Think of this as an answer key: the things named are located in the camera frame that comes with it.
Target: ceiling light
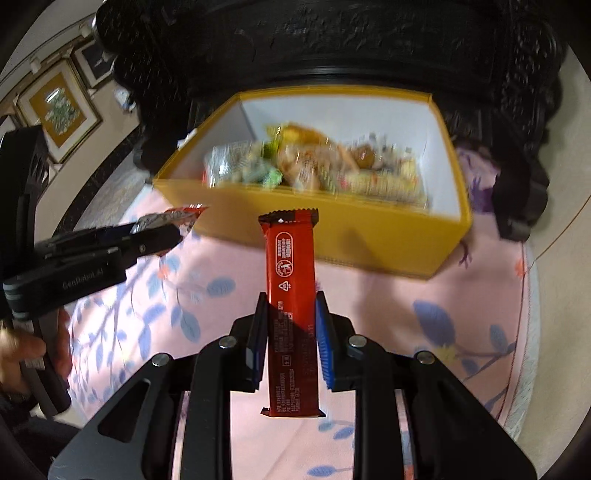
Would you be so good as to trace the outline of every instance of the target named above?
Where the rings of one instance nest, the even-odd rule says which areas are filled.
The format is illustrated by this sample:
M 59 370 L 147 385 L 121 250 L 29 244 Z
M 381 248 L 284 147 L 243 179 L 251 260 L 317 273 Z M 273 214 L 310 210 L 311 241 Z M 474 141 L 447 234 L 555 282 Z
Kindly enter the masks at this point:
M 36 74 L 37 72 L 39 72 L 39 70 L 41 70 L 41 62 L 37 57 L 31 58 L 30 67 L 33 74 Z
M 84 22 L 80 25 L 80 35 L 82 35 L 84 38 L 86 37 L 90 37 L 92 35 L 92 29 L 90 28 L 89 24 Z

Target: yellow box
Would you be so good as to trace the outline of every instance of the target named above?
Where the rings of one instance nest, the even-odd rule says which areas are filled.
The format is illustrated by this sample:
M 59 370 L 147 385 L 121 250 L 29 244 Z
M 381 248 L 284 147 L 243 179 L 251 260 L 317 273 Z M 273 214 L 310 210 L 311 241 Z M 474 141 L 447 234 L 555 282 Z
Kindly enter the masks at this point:
M 203 157 L 216 145 L 263 140 L 265 126 L 296 122 L 335 141 L 374 132 L 411 147 L 430 202 L 428 211 L 361 197 L 288 188 L 202 184 Z M 154 186 L 174 205 L 210 206 L 196 229 L 263 247 L 258 216 L 318 208 L 316 258 L 366 270 L 429 277 L 472 223 L 462 172 L 431 95 L 368 86 L 306 86 L 239 93 L 213 113 L 166 163 Z

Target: candy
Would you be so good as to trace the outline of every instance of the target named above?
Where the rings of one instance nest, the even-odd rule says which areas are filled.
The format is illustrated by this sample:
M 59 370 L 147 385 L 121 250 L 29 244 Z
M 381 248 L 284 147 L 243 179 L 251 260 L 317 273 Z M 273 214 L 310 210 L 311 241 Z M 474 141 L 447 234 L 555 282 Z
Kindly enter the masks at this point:
M 271 417 L 318 416 L 314 239 L 318 210 L 259 217 L 267 241 Z

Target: snack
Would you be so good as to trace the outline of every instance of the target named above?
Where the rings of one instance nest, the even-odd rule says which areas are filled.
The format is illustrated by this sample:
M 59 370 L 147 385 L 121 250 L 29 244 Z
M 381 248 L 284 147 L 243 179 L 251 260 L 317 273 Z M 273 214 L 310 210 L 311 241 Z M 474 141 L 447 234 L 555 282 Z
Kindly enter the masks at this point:
M 318 210 L 259 217 L 267 243 L 271 417 L 316 417 L 316 278 L 312 229 Z
M 331 145 L 330 138 L 313 128 L 297 124 L 268 125 L 267 135 L 278 149 L 290 144 L 298 145 Z
M 185 238 L 193 229 L 193 225 L 199 216 L 207 210 L 203 205 L 188 205 L 186 207 L 171 208 L 163 213 L 149 213 L 140 217 L 130 230 L 130 233 L 142 232 L 152 228 L 158 228 L 168 223 L 178 227 L 181 236 Z M 158 253 L 159 257 L 167 254 L 170 250 Z
M 207 185 L 219 183 L 258 183 L 271 168 L 262 157 L 262 142 L 239 142 L 214 147 L 205 156 Z
M 358 171 L 346 149 L 326 145 L 286 145 L 277 152 L 277 168 L 296 190 L 335 192 L 331 171 Z
M 362 170 L 337 177 L 337 185 L 344 192 L 385 200 L 409 203 L 425 208 L 427 198 L 418 178 L 406 179 L 389 171 Z
M 267 172 L 267 175 L 265 175 L 265 178 L 262 179 L 262 185 L 266 189 L 274 189 L 281 185 L 282 181 L 283 175 L 281 174 L 281 172 L 277 170 L 275 167 L 271 167 L 269 172 Z
M 374 166 L 376 153 L 369 144 L 350 149 L 351 156 L 359 168 L 371 168 Z
M 352 193 L 427 207 L 411 149 L 369 134 L 341 144 L 294 123 L 267 126 L 270 140 L 215 147 L 204 161 L 204 183 L 260 184 L 274 189 Z

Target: black carved wooden furniture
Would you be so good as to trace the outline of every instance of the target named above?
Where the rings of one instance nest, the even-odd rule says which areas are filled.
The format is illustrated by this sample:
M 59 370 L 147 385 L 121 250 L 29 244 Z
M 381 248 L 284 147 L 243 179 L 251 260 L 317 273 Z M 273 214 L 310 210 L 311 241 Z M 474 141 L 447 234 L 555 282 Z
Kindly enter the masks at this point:
M 451 135 L 489 148 L 504 238 L 527 239 L 547 204 L 563 47 L 534 0 L 106 0 L 95 28 L 152 173 L 237 91 L 370 83 L 433 92 Z

